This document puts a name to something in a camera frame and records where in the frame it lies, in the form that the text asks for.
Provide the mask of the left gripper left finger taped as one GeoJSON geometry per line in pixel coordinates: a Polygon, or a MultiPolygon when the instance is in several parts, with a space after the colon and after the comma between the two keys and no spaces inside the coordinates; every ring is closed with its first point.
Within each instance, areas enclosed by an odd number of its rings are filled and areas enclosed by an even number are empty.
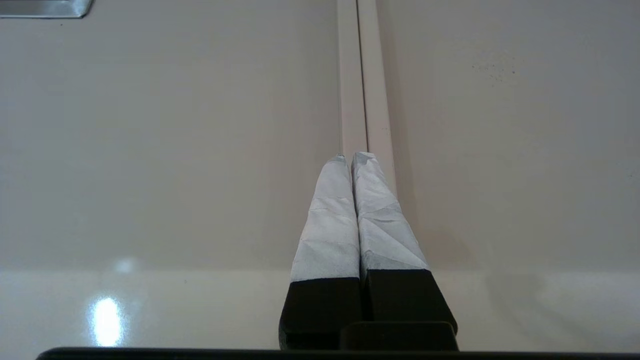
{"type": "Polygon", "coordinates": [[[336,350],[362,319],[361,248],[350,170],[343,155],[322,167],[279,317],[282,350],[336,350]]]}

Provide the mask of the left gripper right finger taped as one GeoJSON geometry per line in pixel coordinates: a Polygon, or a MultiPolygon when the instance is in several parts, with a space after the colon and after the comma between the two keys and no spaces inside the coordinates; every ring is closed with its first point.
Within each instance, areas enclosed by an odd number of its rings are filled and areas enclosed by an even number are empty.
{"type": "Polygon", "coordinates": [[[374,322],[458,324],[377,157],[357,152],[352,181],[365,317],[374,322]]]}

